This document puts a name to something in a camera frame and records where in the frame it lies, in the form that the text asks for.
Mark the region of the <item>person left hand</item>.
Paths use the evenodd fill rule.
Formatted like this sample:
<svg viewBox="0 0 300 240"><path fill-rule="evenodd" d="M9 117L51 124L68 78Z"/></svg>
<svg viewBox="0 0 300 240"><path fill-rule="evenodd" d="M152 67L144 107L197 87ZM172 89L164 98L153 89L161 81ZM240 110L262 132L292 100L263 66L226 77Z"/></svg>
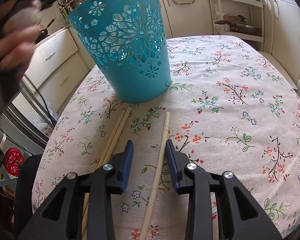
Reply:
<svg viewBox="0 0 300 240"><path fill-rule="evenodd" d="M35 50L35 40L40 33L39 21L17 26L18 20L12 18L3 27L0 39L0 70L5 72L19 68L18 79L27 71Z"/></svg>

